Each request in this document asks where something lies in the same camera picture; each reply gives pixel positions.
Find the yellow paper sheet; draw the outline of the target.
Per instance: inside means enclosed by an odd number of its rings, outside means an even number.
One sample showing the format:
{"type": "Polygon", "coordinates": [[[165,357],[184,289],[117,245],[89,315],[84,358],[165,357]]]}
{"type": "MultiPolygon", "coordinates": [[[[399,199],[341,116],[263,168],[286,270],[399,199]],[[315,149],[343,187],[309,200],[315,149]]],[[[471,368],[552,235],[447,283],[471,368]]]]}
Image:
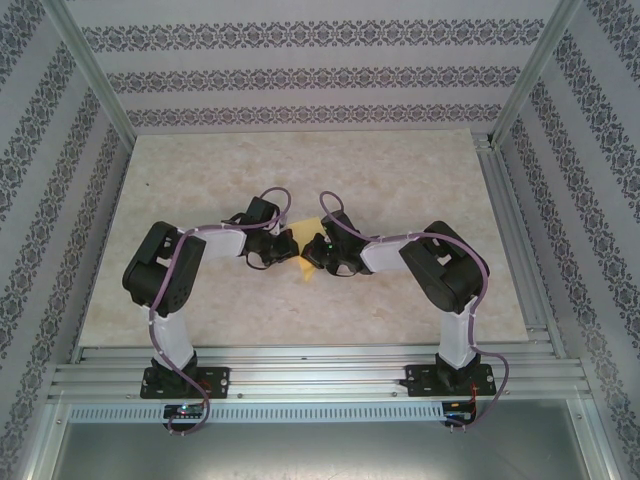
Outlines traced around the yellow paper sheet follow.
{"type": "Polygon", "coordinates": [[[289,225],[289,228],[293,232],[293,238],[297,242],[299,247],[298,263],[304,278],[304,281],[308,283],[316,271],[316,268],[306,259],[302,257],[302,251],[304,247],[309,244],[317,233],[323,233],[324,229],[321,224],[321,220],[318,217],[311,217],[305,220],[300,220],[289,225]]]}

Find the aluminium frame post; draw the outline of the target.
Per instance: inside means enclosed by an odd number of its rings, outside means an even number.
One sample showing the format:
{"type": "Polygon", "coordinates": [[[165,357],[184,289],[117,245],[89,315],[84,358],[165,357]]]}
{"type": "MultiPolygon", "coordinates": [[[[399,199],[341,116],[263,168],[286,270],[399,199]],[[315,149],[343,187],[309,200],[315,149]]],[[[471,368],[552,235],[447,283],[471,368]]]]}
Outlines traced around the aluminium frame post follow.
{"type": "Polygon", "coordinates": [[[507,137],[511,125],[515,122],[525,100],[542,75],[554,49],[582,3],[583,0],[558,0],[531,56],[502,108],[493,130],[488,135],[493,149],[499,147],[507,137]]]}
{"type": "Polygon", "coordinates": [[[132,153],[137,137],[135,129],[81,28],[74,20],[66,1],[40,0],[40,2],[101,103],[127,152],[132,153]]]}

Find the aluminium mounting rail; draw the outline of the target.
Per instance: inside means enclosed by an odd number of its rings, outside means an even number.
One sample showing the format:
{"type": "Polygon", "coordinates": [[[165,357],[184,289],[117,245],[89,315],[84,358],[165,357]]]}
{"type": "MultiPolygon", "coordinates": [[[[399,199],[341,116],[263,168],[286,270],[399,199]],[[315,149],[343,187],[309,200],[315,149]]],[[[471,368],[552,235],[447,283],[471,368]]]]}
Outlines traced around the aluminium mounting rail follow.
{"type": "MultiPolygon", "coordinates": [[[[592,397],[581,361],[557,353],[550,342],[495,344],[504,367],[486,357],[508,383],[505,400],[592,397]]],[[[427,364],[434,345],[272,346],[201,348],[203,366],[230,370],[228,400],[235,402],[376,402],[406,400],[399,382],[410,364],[427,364]]],[[[49,400],[72,403],[135,402],[148,348],[85,348],[77,362],[54,370],[49,400]]]]}

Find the grey sheet metal panel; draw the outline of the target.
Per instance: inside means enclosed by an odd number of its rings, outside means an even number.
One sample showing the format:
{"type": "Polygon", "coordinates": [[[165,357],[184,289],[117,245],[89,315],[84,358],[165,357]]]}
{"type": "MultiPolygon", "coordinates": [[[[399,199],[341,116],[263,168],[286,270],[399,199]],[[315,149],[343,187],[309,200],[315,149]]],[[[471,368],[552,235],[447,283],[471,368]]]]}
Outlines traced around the grey sheet metal panel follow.
{"type": "Polygon", "coordinates": [[[589,480],[566,407],[505,402],[469,431],[436,422],[71,424],[55,480],[589,480]]]}

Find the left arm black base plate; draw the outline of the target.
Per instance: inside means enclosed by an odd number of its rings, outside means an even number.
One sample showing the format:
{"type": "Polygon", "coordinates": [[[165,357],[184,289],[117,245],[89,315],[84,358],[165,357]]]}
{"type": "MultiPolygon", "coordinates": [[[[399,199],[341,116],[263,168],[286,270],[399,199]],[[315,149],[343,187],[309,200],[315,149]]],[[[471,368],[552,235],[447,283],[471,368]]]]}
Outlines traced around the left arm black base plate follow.
{"type": "MultiPolygon", "coordinates": [[[[230,369],[197,367],[193,381],[210,399],[226,399],[230,385],[230,369]]],[[[139,396],[145,400],[203,399],[202,393],[173,370],[148,367],[144,370],[139,396]]]]}

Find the aluminium side rail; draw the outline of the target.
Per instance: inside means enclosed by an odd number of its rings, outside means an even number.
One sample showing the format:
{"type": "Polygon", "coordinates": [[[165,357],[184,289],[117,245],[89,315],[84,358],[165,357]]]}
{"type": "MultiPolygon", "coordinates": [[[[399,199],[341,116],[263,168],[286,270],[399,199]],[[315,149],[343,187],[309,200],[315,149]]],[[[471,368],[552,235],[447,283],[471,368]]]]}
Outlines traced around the aluminium side rail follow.
{"type": "Polygon", "coordinates": [[[504,160],[487,135],[472,135],[489,198],[500,231],[525,325],[544,327],[557,358],[566,359],[557,322],[539,273],[533,248],[504,160]]]}

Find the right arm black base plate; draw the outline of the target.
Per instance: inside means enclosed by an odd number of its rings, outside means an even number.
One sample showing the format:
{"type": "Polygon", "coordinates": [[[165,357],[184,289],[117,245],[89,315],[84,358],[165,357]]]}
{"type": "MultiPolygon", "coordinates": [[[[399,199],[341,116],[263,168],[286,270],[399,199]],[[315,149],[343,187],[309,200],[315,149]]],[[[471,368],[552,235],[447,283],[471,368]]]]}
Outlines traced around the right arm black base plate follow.
{"type": "Polygon", "coordinates": [[[471,396],[476,387],[478,396],[497,393],[493,370],[489,364],[479,364],[471,370],[448,371],[435,364],[407,365],[405,379],[400,384],[410,397],[471,396]]]}

